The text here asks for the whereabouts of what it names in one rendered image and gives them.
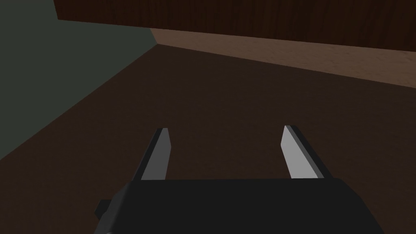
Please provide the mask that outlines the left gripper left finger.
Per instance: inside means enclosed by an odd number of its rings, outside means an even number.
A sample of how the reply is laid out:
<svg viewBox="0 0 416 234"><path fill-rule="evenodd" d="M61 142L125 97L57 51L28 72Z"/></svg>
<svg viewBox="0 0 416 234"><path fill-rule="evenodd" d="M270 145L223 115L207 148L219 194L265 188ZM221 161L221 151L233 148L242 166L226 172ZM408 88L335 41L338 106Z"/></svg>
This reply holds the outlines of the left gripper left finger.
<svg viewBox="0 0 416 234"><path fill-rule="evenodd" d="M158 128L132 180L165 180L170 153L171 141L169 131L167 128Z"/></svg>

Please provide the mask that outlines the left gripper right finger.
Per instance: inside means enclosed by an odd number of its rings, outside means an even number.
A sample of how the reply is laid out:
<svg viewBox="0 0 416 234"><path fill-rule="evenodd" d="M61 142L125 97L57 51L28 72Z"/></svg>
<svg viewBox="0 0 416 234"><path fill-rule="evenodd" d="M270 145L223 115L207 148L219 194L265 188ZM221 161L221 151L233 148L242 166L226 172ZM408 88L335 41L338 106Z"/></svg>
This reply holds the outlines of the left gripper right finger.
<svg viewBox="0 0 416 234"><path fill-rule="evenodd" d="M280 145L290 178L333 178L321 158L295 125L284 126Z"/></svg>

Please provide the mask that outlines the dark brown wooden cabinet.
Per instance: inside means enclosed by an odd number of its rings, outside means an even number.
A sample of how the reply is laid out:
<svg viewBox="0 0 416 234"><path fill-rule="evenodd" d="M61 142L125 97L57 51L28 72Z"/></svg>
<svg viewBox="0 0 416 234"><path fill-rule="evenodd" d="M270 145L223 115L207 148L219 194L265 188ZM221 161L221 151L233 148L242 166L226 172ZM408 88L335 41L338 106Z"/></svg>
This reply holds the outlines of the dark brown wooden cabinet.
<svg viewBox="0 0 416 234"><path fill-rule="evenodd" d="M53 0L59 20L416 52L416 0Z"/></svg>

